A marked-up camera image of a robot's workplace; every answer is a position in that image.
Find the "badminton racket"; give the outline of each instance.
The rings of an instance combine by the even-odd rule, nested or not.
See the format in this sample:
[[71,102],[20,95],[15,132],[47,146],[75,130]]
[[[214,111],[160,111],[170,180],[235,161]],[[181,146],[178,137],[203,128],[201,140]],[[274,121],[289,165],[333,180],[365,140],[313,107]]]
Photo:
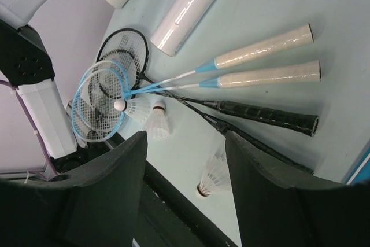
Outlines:
[[[173,96],[167,92],[156,92],[154,94],[163,97],[172,98]],[[222,114],[231,115],[243,119],[256,121],[258,123],[269,124],[294,130],[305,135],[313,137],[317,130],[319,117],[317,115],[305,115],[283,110],[270,109],[255,105],[241,104],[233,101],[201,101],[198,99],[184,98],[177,96],[182,101],[201,104],[213,110],[219,111]]]
[[[155,88],[164,83],[184,78],[197,72],[208,72],[233,67],[258,58],[266,57],[282,50],[307,45],[312,42],[313,36],[310,25],[305,24],[285,34],[217,56],[190,72],[157,82],[140,90],[144,91]],[[142,80],[147,81],[145,70],[148,64],[148,57],[149,49],[144,35],[135,29],[123,28],[115,31],[105,39],[98,53],[97,61],[118,61],[127,72],[131,90],[135,90],[139,88],[139,84]]]
[[72,101],[72,128],[87,142],[102,142],[116,133],[123,121],[124,113],[114,108],[114,102],[124,94],[125,85],[121,72],[111,68],[88,70],[87,73]]

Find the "white wall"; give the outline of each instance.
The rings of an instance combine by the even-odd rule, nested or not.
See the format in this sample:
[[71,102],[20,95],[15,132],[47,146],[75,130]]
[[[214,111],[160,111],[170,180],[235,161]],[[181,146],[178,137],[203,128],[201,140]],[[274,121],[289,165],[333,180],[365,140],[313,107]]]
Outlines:
[[[40,34],[53,62],[66,103],[94,61],[113,8],[105,0],[48,0],[29,23]],[[42,169],[45,160],[15,96],[0,87],[0,172]]]

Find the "racket shaft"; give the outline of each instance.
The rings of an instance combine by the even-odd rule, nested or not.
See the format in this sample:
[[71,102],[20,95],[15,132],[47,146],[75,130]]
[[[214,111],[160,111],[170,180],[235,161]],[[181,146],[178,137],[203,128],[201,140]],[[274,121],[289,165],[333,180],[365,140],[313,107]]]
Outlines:
[[319,117],[316,115],[304,115],[232,101],[218,102],[217,110],[222,114],[287,128],[308,136],[314,136],[319,122]]
[[173,86],[173,87],[159,87],[159,88],[152,88],[148,90],[134,90],[131,91],[131,95],[135,94],[141,94],[141,93],[155,93],[155,92],[162,92],[162,91],[170,91],[170,90],[179,90],[179,89],[186,89],[186,88],[194,88],[194,87],[199,87],[199,84],[189,84],[189,85],[181,85],[181,86]]
[[225,53],[215,58],[217,69],[233,67],[293,47],[313,43],[309,24],[285,34]]
[[228,123],[227,121],[220,120],[214,116],[211,116],[209,114],[203,113],[201,114],[203,119],[205,119],[212,127],[214,127],[219,133],[221,133],[223,136],[226,136],[227,131],[233,131],[240,135],[242,138],[247,140],[249,143],[251,143],[253,146],[255,146],[257,149],[260,149],[261,151],[265,152],[266,154],[290,165],[295,167],[296,169],[299,169],[303,172],[306,172],[308,174],[312,174],[313,170],[303,166],[299,163],[296,163],[289,159],[288,157],[282,155],[281,153],[277,152],[273,148],[270,148],[266,144],[262,143],[261,141],[255,139],[253,136],[247,134],[246,132],[240,130],[239,128],[235,127],[233,124]]
[[169,78],[169,79],[166,79],[166,80],[163,80],[163,81],[160,81],[160,82],[157,82],[157,83],[153,83],[151,85],[148,85],[146,87],[143,87],[143,88],[140,88],[140,89],[137,89],[137,93],[138,92],[141,92],[141,91],[147,91],[148,89],[152,89],[152,88],[155,88],[157,86],[160,86],[162,84],[165,84],[165,83],[168,83],[168,82],[171,82],[171,81],[174,81],[174,80],[178,80],[178,79],[181,79],[181,78],[184,78],[186,76],[190,76],[192,74],[196,73],[196,71],[190,71],[190,72],[186,72],[186,73],[183,73],[181,75],[177,75],[173,78]]
[[313,61],[301,65],[231,73],[219,76],[217,79],[217,86],[218,88],[234,88],[261,84],[318,82],[320,81],[320,77],[320,63],[319,61]]

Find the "racket handle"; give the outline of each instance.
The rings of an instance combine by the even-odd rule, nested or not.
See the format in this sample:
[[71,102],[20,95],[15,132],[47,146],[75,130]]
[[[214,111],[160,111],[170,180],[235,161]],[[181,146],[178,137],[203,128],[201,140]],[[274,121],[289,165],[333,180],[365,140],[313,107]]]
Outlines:
[[260,41],[250,46],[233,50],[209,60],[195,69],[196,72],[207,72],[224,69],[269,56],[279,51],[313,43],[311,27],[307,23],[295,30],[279,36]]
[[319,117],[316,115],[298,114],[232,101],[220,101],[217,110],[222,114],[287,128],[312,137],[316,133],[319,122]]
[[201,82],[199,86],[206,88],[236,88],[262,84],[319,82],[320,78],[320,63],[319,61],[313,61],[287,67],[231,73]]

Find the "black plastic part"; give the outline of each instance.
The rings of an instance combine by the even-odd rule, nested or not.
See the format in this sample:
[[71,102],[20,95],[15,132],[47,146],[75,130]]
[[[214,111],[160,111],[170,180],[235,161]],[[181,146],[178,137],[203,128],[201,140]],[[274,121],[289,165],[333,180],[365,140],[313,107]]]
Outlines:
[[131,246],[146,152],[138,132],[61,181],[0,180],[1,246]]
[[30,26],[15,30],[0,20],[0,71],[13,87],[54,79],[49,55]]
[[225,144],[243,246],[370,246],[370,181],[308,175],[233,132]]
[[[143,219],[135,232],[140,246],[236,246],[150,163],[144,183],[138,216]],[[161,245],[150,244],[148,229],[160,235]]]
[[319,123],[319,117],[316,115],[297,114],[232,101],[219,101],[217,110],[222,114],[288,128],[312,137],[315,135]]

